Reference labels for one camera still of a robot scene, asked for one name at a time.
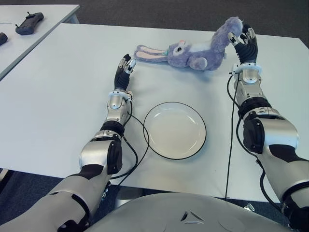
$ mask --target bunny eye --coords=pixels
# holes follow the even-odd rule
[[[181,47],[181,46],[177,46],[173,49],[173,55],[174,56],[179,56],[181,55],[182,53],[184,53],[185,51],[185,47]]]

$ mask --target white table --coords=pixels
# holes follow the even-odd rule
[[[59,25],[0,82],[0,166],[57,177],[79,172],[80,151],[107,114],[108,93],[113,89],[120,58],[133,54],[138,44],[165,49],[179,39],[200,42],[212,35],[204,31]],[[298,154],[308,159],[308,49],[294,38],[259,35],[258,42],[259,63],[265,74],[263,90],[272,105],[298,128]],[[224,196],[232,109],[226,83],[232,64],[238,62],[232,46],[226,52],[227,59],[214,72],[137,64],[129,85],[134,94],[134,115],[143,120],[159,103],[183,102],[203,117],[207,139],[196,155],[185,160],[168,160],[149,151],[124,185]],[[141,157],[146,148],[141,126],[131,119],[125,134]],[[134,164],[134,155],[125,143],[123,156],[122,172]],[[258,184],[260,168],[236,142],[230,175],[229,197],[265,200]]]
[[[70,20],[78,23],[75,12],[79,5],[9,5],[0,6],[0,32],[7,35],[8,41],[0,45],[0,80],[39,44],[60,23]],[[39,22],[32,35],[19,35],[15,24],[20,25],[25,17],[42,12],[43,21]]]

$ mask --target stuffed bunny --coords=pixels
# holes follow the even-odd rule
[[[169,46],[167,51],[156,50],[144,45],[137,46],[134,56],[138,60],[163,62],[175,67],[190,66],[195,70],[216,70],[225,57],[225,47],[230,43],[227,34],[240,36],[242,21],[231,17],[214,33],[210,41],[190,44],[184,40]]]

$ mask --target bunny foot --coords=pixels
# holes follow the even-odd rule
[[[188,64],[192,69],[195,70],[205,70],[207,67],[207,60],[204,57],[190,57]]]

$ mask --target remote controller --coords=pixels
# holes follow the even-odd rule
[[[29,15],[26,16],[25,21],[18,26],[16,24],[16,33],[20,34],[20,35],[30,35],[34,32],[34,28],[37,25],[37,23],[39,21],[41,21],[42,19],[44,19],[44,16],[41,12],[39,13],[34,13],[34,14],[30,14],[29,12],[27,12]]]
[[[3,32],[0,32],[0,45],[4,44],[8,40],[8,37]]]

